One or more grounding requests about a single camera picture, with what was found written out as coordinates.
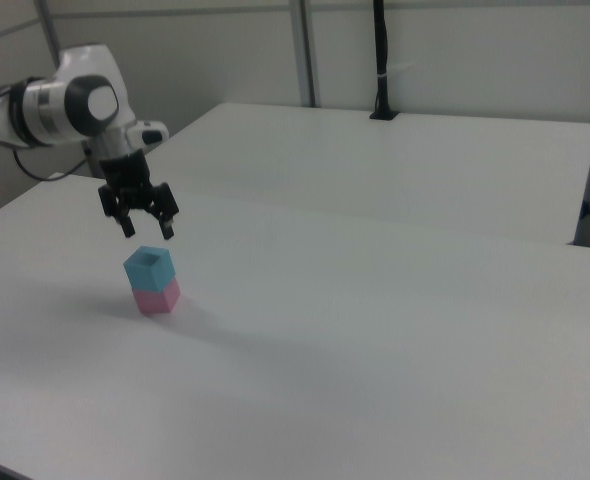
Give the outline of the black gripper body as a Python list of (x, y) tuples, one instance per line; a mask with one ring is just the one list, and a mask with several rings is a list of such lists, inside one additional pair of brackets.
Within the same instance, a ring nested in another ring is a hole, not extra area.
[(150, 170), (142, 151), (109, 160), (99, 166), (106, 184), (98, 189), (105, 211), (138, 209), (158, 210), (155, 187), (150, 181)]

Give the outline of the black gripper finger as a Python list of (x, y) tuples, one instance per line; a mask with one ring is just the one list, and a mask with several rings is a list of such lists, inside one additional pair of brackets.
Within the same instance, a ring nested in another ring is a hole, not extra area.
[(158, 221), (163, 238), (170, 240), (174, 236), (174, 216), (179, 213), (179, 207), (167, 183), (152, 187), (146, 212)]
[(107, 185), (98, 189), (101, 205), (106, 217), (112, 217), (121, 227), (124, 236), (131, 238), (135, 235), (135, 229), (129, 217), (129, 210), (119, 203), (118, 196)]

